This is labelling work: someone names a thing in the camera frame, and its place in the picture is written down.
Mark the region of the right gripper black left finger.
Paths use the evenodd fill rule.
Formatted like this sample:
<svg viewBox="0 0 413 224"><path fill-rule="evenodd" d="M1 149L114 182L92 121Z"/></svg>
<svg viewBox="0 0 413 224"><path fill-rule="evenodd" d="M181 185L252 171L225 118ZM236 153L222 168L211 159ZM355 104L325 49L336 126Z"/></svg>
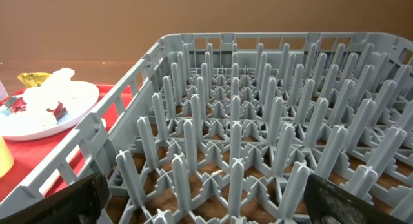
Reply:
<svg viewBox="0 0 413 224"><path fill-rule="evenodd" d="M1 224L96 224L109 193L105 176L96 172L1 219Z"/></svg>

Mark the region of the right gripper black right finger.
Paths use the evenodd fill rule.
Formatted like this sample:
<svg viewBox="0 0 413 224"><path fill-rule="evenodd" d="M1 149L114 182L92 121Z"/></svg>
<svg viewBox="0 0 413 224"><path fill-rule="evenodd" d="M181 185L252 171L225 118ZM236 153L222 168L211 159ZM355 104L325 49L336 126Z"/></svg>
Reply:
<svg viewBox="0 0 413 224"><path fill-rule="evenodd" d="M315 174L307 179L303 199L312 223L405 224Z"/></svg>

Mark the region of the white tissue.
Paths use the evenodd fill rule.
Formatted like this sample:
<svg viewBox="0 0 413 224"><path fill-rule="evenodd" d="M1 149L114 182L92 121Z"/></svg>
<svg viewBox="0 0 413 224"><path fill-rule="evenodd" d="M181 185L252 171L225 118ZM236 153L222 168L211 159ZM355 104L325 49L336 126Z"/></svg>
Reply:
<svg viewBox="0 0 413 224"><path fill-rule="evenodd" d="M72 77L75 71L62 68L53 72L40 86L27 88L21 97L27 112L55 110L59 103L65 104L74 97Z"/></svg>

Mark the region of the red snack wrapper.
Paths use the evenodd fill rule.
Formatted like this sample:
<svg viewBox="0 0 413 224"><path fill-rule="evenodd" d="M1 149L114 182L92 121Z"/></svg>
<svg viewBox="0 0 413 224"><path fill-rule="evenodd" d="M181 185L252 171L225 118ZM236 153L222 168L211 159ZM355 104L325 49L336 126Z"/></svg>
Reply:
<svg viewBox="0 0 413 224"><path fill-rule="evenodd" d="M66 107L62 102L57 100L47 101L41 98L24 98L23 96L12 96L8 98L3 105L12 114L18 114L22 112L35 112L45 111L53 114L57 120L63 117L66 113Z"/></svg>

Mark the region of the yellow snack wrapper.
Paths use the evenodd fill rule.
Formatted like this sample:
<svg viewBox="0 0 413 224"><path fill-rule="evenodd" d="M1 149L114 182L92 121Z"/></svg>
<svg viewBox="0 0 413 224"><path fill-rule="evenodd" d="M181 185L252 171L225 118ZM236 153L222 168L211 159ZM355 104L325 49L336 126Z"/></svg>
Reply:
<svg viewBox="0 0 413 224"><path fill-rule="evenodd" d="M18 75L18 80L24 84L26 88L41 86L51 74L46 72L21 73Z"/></svg>

